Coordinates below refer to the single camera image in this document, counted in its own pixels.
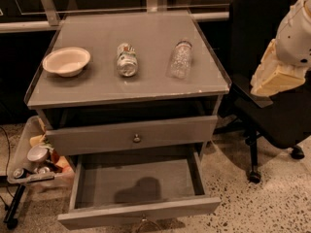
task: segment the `black chair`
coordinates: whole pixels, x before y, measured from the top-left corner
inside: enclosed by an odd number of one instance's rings
[[[232,87],[222,101],[219,115],[235,115],[236,118],[215,133],[245,129],[252,161],[249,179],[253,183],[260,181],[259,136],[276,148],[293,148],[292,157],[300,159],[304,153],[297,143],[311,134],[311,85],[308,81],[270,97],[271,100],[254,97],[249,92],[250,79],[270,40],[275,38],[290,4],[291,0],[234,0],[229,8],[228,49],[223,51],[227,53],[223,65],[231,77]]]

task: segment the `clear plastic bottle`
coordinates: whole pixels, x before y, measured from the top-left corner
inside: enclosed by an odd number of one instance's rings
[[[183,39],[175,47],[171,63],[170,76],[178,79],[186,79],[190,74],[192,60],[192,44]]]

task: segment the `bowl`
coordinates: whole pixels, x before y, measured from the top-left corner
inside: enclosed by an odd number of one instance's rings
[[[88,64],[90,54],[81,48],[64,48],[55,50],[43,60],[43,68],[61,77],[74,77],[80,74]]]

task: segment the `tabletop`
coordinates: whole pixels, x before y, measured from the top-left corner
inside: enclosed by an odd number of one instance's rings
[[[183,38],[192,43],[186,81],[167,75],[171,53]],[[131,78],[117,72],[117,47],[124,42],[137,54],[139,71]],[[26,101],[30,109],[197,97],[229,90],[222,67],[187,11],[70,16],[52,50],[67,47],[88,50],[90,62],[73,78],[43,70]]]

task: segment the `open drawer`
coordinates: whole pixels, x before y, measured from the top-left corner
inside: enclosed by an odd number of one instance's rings
[[[79,156],[68,229],[210,214],[219,198],[206,193],[193,146],[123,150]]]

